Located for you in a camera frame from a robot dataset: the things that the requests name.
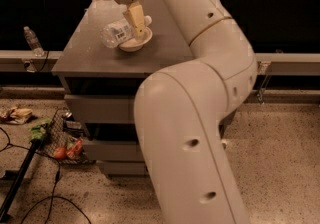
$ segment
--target screw hole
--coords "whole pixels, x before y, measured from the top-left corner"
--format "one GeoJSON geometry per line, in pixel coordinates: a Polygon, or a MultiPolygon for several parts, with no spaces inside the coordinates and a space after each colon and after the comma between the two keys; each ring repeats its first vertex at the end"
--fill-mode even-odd
{"type": "Polygon", "coordinates": [[[187,142],[184,144],[183,149],[184,149],[184,150],[192,149],[192,148],[198,146],[199,143],[200,143],[200,141],[197,140],[197,139],[189,140],[189,141],[187,141],[187,142]]]}
{"type": "Polygon", "coordinates": [[[216,192],[209,192],[209,193],[205,194],[203,197],[201,197],[200,203],[202,203],[202,204],[210,203],[210,201],[212,199],[214,199],[216,197],[216,195],[217,195],[216,192]]]}

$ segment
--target clear water bottle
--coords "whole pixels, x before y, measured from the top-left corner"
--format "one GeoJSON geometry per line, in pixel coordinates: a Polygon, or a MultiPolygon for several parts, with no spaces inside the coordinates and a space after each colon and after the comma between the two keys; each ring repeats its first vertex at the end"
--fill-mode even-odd
{"type": "MultiPolygon", "coordinates": [[[[150,16],[144,17],[145,25],[151,24],[150,16]]],[[[119,44],[126,42],[134,37],[132,27],[126,19],[121,19],[106,25],[101,31],[103,44],[108,48],[115,48],[119,44]]]]}
{"type": "Polygon", "coordinates": [[[24,29],[24,37],[27,40],[34,55],[36,57],[43,57],[44,51],[43,51],[42,46],[37,38],[36,33],[34,33],[34,31],[32,31],[28,26],[25,26],[23,29],[24,29]]]}

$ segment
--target black pole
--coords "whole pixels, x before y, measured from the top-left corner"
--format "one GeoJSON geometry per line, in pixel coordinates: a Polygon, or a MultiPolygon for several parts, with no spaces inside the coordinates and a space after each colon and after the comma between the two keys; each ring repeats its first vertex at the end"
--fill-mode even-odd
{"type": "Polygon", "coordinates": [[[8,211],[10,209],[10,206],[14,200],[14,197],[17,194],[17,191],[21,185],[21,182],[24,178],[24,175],[26,174],[28,167],[30,165],[30,162],[34,156],[34,154],[36,153],[37,149],[39,148],[39,146],[41,145],[41,143],[39,141],[34,141],[32,142],[31,147],[29,148],[28,154],[26,155],[20,170],[17,174],[17,177],[15,178],[13,184],[10,187],[10,190],[1,206],[1,210],[0,210],[0,223],[3,222],[7,222],[7,220],[9,219],[9,215],[8,215],[8,211]]]}

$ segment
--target cabinet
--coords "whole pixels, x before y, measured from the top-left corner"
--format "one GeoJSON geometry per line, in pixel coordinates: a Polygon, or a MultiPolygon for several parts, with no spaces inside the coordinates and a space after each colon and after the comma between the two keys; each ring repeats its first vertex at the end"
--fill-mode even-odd
{"type": "Polygon", "coordinates": [[[125,6],[92,2],[52,72],[88,140],[84,149],[106,175],[146,174],[134,126],[135,93],[155,71],[192,59],[162,0],[141,0],[152,17],[153,38],[134,53],[106,48],[101,29],[122,18],[125,6]]]}

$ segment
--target floor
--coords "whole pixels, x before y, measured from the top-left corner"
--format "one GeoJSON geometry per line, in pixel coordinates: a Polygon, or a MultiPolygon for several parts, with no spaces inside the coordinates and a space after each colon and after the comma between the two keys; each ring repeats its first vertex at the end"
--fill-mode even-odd
{"type": "MultiPolygon", "coordinates": [[[[320,93],[304,97],[268,94],[263,105],[252,98],[228,126],[224,141],[253,224],[320,222],[320,93]]],[[[0,92],[0,109],[31,108],[38,119],[66,107],[63,92],[10,89],[0,92]]],[[[1,124],[13,144],[29,146],[28,126],[1,124]]],[[[0,133],[0,149],[6,137],[0,133]]],[[[2,169],[18,169],[26,150],[0,153],[2,169]]],[[[27,211],[51,195],[57,166],[35,156],[9,210],[9,224],[21,223],[27,211]]],[[[10,183],[0,183],[0,203],[10,183]]],[[[164,223],[148,177],[106,177],[95,164],[62,166],[55,195],[74,202],[95,224],[164,223]]],[[[50,200],[34,208],[23,223],[45,223],[50,200]]],[[[54,199],[48,223],[88,223],[70,203],[54,199]]]]}

